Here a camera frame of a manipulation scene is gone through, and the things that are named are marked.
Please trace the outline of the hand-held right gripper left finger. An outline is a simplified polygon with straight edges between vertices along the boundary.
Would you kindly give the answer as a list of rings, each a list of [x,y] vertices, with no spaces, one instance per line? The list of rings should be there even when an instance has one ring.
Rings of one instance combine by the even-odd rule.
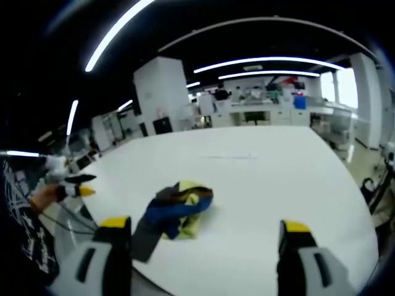
[[[62,262],[50,293],[130,295],[131,274],[131,218],[109,218]]]

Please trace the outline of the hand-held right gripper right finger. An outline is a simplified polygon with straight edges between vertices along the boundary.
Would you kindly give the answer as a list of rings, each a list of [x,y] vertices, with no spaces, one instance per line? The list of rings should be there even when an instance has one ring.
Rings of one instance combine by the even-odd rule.
[[[348,270],[305,224],[280,221],[278,295],[355,295]]]

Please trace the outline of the person's left hand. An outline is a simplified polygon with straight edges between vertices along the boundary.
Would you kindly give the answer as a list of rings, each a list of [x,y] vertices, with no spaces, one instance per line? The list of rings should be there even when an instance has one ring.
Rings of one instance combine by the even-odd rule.
[[[60,184],[47,184],[37,189],[30,197],[30,207],[37,215],[42,214],[51,204],[60,200],[60,189]]]

